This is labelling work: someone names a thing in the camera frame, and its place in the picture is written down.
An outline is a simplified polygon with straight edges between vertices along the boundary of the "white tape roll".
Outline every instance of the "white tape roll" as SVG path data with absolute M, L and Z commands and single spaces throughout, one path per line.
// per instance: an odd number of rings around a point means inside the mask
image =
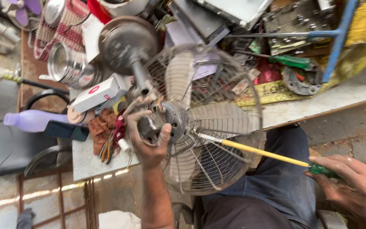
M 121 148 L 121 150 L 122 151 L 124 151 L 124 152 L 127 152 L 127 153 L 129 153 L 129 152 L 131 152 L 132 151 L 132 149 L 131 149 L 131 147 L 129 146 L 129 144 L 126 142 L 126 140 L 125 139 L 120 139 L 120 140 L 118 140 L 118 145 L 119 145 L 119 147 Z

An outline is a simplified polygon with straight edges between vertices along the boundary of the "jeans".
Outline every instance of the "jeans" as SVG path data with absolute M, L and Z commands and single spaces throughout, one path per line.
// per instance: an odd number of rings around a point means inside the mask
M 265 151 L 309 162 L 307 136 L 300 127 L 269 130 Z M 317 229 L 313 180 L 303 175 L 304 170 L 306 168 L 299 165 L 262 157 L 255 175 L 245 175 L 230 187 L 203 196 L 202 200 L 206 205 L 222 195 L 255 197 L 276 208 L 295 229 Z

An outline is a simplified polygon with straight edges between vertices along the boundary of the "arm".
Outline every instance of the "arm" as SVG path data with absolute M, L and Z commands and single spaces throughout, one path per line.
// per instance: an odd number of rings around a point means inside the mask
M 310 161 L 324 166 L 342 177 L 345 182 L 333 183 L 323 174 L 305 171 L 323 189 L 328 200 L 351 212 L 366 229 L 366 164 L 348 156 L 309 157 Z
M 144 199 L 142 206 L 143 229 L 173 229 L 172 202 L 165 186 L 160 163 L 166 156 L 172 126 L 165 124 L 157 144 L 151 144 L 139 135 L 137 122 L 151 111 L 131 114 L 127 117 L 130 139 L 138 154 L 143 175 Z

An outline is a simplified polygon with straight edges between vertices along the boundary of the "hand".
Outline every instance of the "hand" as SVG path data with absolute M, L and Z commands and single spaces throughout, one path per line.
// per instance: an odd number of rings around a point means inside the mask
M 351 212 L 366 225 L 366 164 L 341 155 L 311 156 L 309 160 L 332 170 L 345 180 L 335 184 L 324 174 L 304 172 L 323 187 L 328 200 Z
M 160 165 L 160 162 L 166 156 L 170 141 L 170 132 L 172 130 L 172 125 L 169 123 L 165 124 L 162 127 L 156 144 L 151 144 L 149 141 L 142 139 L 138 132 L 138 121 L 145 115 L 150 115 L 151 113 L 150 110 L 146 110 L 131 114 L 126 118 L 129 137 L 136 153 L 141 159 L 142 169 L 151 169 Z

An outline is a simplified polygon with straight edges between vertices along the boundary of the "stainless steel pot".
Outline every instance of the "stainless steel pot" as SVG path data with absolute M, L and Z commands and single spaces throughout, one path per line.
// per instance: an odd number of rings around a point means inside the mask
M 99 71 L 87 62 L 85 53 L 69 49 L 62 42 L 55 43 L 50 50 L 48 72 L 53 81 L 74 89 L 87 89 L 102 78 Z

